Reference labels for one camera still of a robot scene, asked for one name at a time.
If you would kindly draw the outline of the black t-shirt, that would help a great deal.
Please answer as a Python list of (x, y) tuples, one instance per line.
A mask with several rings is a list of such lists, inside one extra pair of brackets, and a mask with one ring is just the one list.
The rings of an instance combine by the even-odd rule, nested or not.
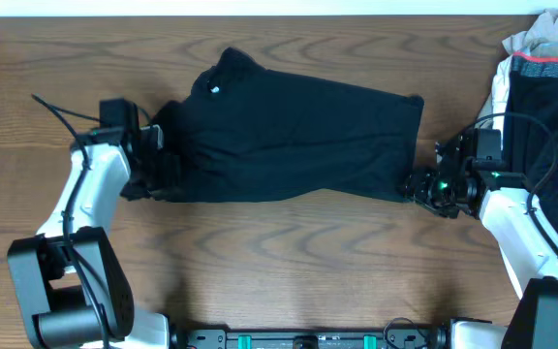
[(155, 122), (179, 162), (178, 202), (268, 202), (320, 189), (399, 202), (424, 102), (282, 73), (236, 48)]

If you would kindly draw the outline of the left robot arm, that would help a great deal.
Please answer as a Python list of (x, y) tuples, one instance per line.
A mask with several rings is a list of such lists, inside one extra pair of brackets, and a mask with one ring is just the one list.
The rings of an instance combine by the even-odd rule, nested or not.
[(71, 172), (55, 209), (7, 253), (34, 348), (168, 348), (169, 320), (134, 304), (109, 242), (121, 191), (163, 146), (158, 126), (97, 129), (71, 146)]

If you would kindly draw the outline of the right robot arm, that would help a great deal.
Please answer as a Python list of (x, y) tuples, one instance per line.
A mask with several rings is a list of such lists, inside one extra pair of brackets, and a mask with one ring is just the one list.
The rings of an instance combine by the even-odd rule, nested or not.
[(453, 319), (432, 348), (558, 348), (558, 234), (523, 174), (420, 168), (402, 186), (407, 199), (444, 218), (478, 219), (496, 239), (519, 303), (506, 326)]

